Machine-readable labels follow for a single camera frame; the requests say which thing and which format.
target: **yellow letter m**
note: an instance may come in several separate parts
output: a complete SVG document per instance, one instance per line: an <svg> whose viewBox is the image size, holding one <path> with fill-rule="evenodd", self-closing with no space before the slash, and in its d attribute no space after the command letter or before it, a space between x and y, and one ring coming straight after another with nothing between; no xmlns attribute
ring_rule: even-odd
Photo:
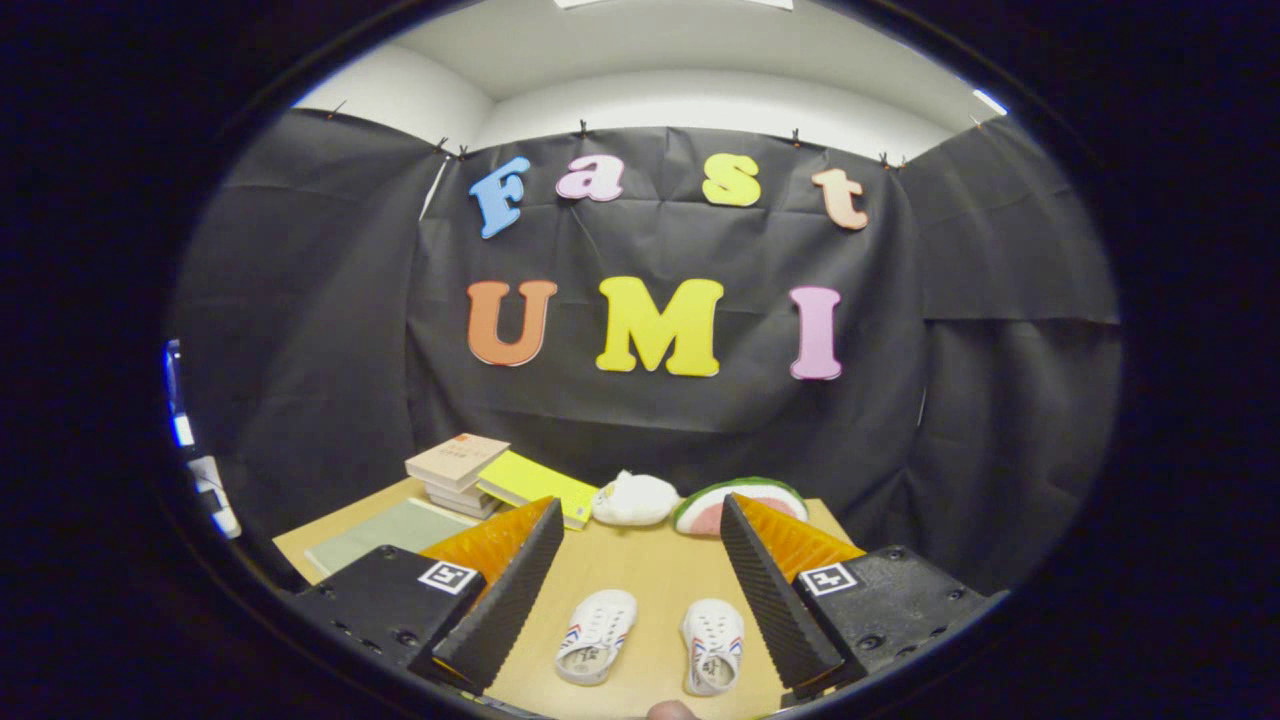
<svg viewBox="0 0 1280 720"><path fill-rule="evenodd" d="M604 352L595 359L602 370L630 373L636 366L631 341L646 370L658 369L671 343L676 351L667 360L673 375L709 378L719 372L712 354L716 327L716 301L724 286L716 281L689 279L680 283L667 309L658 313L653 297L640 278L605 278L600 292L609 299L609 327Z"/></svg>

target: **book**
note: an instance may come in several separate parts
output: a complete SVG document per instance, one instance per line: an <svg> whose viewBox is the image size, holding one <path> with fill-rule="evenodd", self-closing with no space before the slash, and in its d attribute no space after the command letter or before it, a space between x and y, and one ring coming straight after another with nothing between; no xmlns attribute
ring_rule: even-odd
<svg viewBox="0 0 1280 720"><path fill-rule="evenodd" d="M575 530L585 528L591 519L591 498L599 489L511 450L480 470L476 486L517 507L547 496L558 497L564 527Z"/></svg>
<svg viewBox="0 0 1280 720"><path fill-rule="evenodd" d="M508 447L509 442L463 433L410 457L404 471L444 489L461 491Z"/></svg>
<svg viewBox="0 0 1280 720"><path fill-rule="evenodd" d="M461 512L463 515L468 515L477 520L488 519L490 515L494 514L494 511L498 510L498 506L502 505L502 502L497 497L493 497L490 495L485 496L489 500L489 502L485 502L484 505L480 505L477 507L463 505L461 502L453 502L452 500L444 497L435 497L431 493L426 493L426 497L431 500L433 505L439 505L440 507L453 510L454 512Z"/></svg>
<svg viewBox="0 0 1280 720"><path fill-rule="evenodd" d="M439 497L451 502L457 502L458 505L466 505L467 507L483 507L489 502L497 502L497 498L484 492L474 483L462 491L445 489L426 480L422 480L422 484L426 487L426 496L433 500Z"/></svg>
<svg viewBox="0 0 1280 720"><path fill-rule="evenodd" d="M410 552L421 552L474 525L476 520L471 518L433 507L411 497L340 536L306 550L303 555L328 577L376 547L392 544Z"/></svg>

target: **white ceiling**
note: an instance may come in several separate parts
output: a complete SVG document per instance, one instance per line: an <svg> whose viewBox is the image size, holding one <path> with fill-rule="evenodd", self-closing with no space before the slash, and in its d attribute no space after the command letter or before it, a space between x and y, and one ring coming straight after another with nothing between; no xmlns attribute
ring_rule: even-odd
<svg viewBox="0 0 1280 720"><path fill-rule="evenodd" d="M589 77L671 69L768 73L887 102L952 132L995 111L951 72L812 0L780 10L742 0L484 0L396 45L426 55L495 101Z"/></svg>

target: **orange letter u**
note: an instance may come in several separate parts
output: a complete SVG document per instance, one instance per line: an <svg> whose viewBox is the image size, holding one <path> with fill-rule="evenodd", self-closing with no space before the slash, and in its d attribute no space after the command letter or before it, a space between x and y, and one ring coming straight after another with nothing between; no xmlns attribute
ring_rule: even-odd
<svg viewBox="0 0 1280 720"><path fill-rule="evenodd" d="M525 329L516 342L498 340L498 313L502 299L511 286L495 281L477 282L467 288L471 297L471 320L467 324L467 345L471 354L490 365L524 365L543 348L543 331L547 327L547 301L556 295L556 283L529 281L520 283L525 296Z"/></svg>

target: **foam letter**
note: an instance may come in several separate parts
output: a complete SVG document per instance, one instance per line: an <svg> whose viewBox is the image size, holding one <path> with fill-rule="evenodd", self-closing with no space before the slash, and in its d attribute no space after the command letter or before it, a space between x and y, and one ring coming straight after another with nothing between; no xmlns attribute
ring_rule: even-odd
<svg viewBox="0 0 1280 720"><path fill-rule="evenodd" d="M525 329L516 342L498 340L498 311L502 299L511 286L500 282L479 282L467 288L471 296L471 320L467 324L467 345L471 354L490 365L524 365L543 348L543 329L547 327L547 301L556 295L556 283L529 281L520 283L525 296Z"/></svg>
<svg viewBox="0 0 1280 720"><path fill-rule="evenodd" d="M838 378L832 325L840 293L829 287L797 287L791 291L791 300L800 309L800 357L791 364L791 377L797 380Z"/></svg>
<svg viewBox="0 0 1280 720"><path fill-rule="evenodd" d="M719 363L712 354L712 331L716 301L724 296L724 286L716 281L685 281L662 314L640 278L605 278L600 292L609 299L609 327L604 352L595 359L598 368L617 373L634 370L636 359L630 342L634 340L640 361L652 373L675 341L676 351L667 360L668 373L709 378L719 372Z"/></svg>
<svg viewBox="0 0 1280 720"><path fill-rule="evenodd" d="M484 218L480 237L489 240L520 218L520 210L507 205L507 200L518 202L525 196L525 183L520 182L518 177L507 178L507 176L527 169L529 160L516 156L471 186L471 195L480 201L480 215Z"/></svg>
<svg viewBox="0 0 1280 720"><path fill-rule="evenodd" d="M760 199L760 183L755 174L760 167L746 155L717 152L703 164L707 173L703 181L703 195L716 205L737 205L746 208Z"/></svg>
<svg viewBox="0 0 1280 720"><path fill-rule="evenodd" d="M832 168L813 176L813 184L822 187L827 214L842 228L860 231L867 227L867 213L854 209L854 196L863 193L863 186L849 179L845 170Z"/></svg>
<svg viewBox="0 0 1280 720"><path fill-rule="evenodd" d="M588 155L568 164L577 170L556 183L556 193L570 200L590 197L596 202L608 202L622 195L622 160L613 155Z"/></svg>

